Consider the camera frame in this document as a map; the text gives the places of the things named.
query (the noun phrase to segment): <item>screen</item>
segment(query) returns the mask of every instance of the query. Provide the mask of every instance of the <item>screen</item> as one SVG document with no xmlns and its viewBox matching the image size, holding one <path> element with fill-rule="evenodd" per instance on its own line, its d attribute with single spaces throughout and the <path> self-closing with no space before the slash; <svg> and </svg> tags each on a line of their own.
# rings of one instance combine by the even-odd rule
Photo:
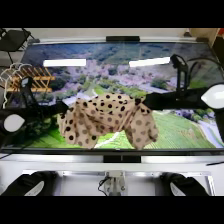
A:
<svg viewBox="0 0 224 224">
<path fill-rule="evenodd" d="M 56 100 L 71 105 L 77 98 L 90 99 L 104 93 L 116 92 L 139 98 L 152 92 L 175 91 L 177 71 L 172 63 L 139 67 L 129 65 L 130 61 L 165 58 L 173 54 L 185 60 L 198 57 L 216 60 L 205 43 L 77 43 L 28 46 L 22 63 L 43 67 L 44 60 L 86 59 L 83 67 L 49 67 L 56 77 L 49 84 L 52 92 L 35 94 L 41 105 L 52 105 Z M 192 70 L 189 88 L 208 87 L 221 81 L 220 68 L 211 61 L 200 60 Z M 153 117 L 159 137 L 156 142 L 146 145 L 146 150 L 224 146 L 211 109 L 153 111 Z M 59 133 L 56 117 L 47 119 L 44 124 L 34 122 L 24 128 L 10 146 L 20 147 L 26 142 L 31 142 L 29 147 L 34 148 L 80 148 L 65 142 Z M 96 148 L 134 149 L 124 131 L 101 136 Z"/>
</svg>

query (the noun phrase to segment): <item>black polka dot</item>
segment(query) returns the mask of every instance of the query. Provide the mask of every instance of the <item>black polka dot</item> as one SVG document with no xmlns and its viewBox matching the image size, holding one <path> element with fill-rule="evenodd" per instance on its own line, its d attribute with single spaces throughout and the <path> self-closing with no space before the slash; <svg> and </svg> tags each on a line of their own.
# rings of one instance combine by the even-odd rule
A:
<svg viewBox="0 0 224 224">
<path fill-rule="evenodd" d="M 135 105 L 139 105 L 141 103 L 141 100 L 140 99 L 135 99 Z"/>
<path fill-rule="evenodd" d="M 70 131 L 71 130 L 71 128 L 70 127 L 67 127 L 66 129 L 65 129 L 65 131 Z"/>
</svg>

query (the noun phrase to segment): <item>polka dot cloth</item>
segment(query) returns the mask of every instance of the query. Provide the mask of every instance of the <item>polka dot cloth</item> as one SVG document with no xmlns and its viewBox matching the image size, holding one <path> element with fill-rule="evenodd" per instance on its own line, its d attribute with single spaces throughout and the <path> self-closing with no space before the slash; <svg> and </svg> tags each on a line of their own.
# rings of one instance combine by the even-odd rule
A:
<svg viewBox="0 0 224 224">
<path fill-rule="evenodd" d="M 125 130 L 130 144 L 143 149 L 158 138 L 152 111 L 144 100 L 111 93 L 89 101 L 77 99 L 66 114 L 58 116 L 60 133 L 68 144 L 92 149 L 100 136 Z"/>
</svg>

